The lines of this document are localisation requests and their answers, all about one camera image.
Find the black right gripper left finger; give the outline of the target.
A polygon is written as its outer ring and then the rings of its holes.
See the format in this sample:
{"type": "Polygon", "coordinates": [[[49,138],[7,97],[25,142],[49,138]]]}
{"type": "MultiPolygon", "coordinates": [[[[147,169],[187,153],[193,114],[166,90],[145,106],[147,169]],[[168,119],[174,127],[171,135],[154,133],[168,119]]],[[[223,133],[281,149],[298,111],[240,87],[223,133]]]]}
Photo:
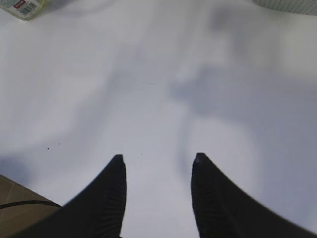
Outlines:
{"type": "Polygon", "coordinates": [[[118,238],[126,201],[126,166],[123,156],[115,155],[74,199],[15,237],[118,238]]]}

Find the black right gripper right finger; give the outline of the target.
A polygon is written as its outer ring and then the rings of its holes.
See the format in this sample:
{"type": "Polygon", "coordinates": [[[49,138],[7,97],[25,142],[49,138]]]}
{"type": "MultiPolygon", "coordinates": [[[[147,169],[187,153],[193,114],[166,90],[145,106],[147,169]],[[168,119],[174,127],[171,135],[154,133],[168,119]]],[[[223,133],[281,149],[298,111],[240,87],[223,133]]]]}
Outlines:
{"type": "Polygon", "coordinates": [[[316,237],[257,202],[204,153],[193,161],[191,197],[201,238],[316,237]]]}

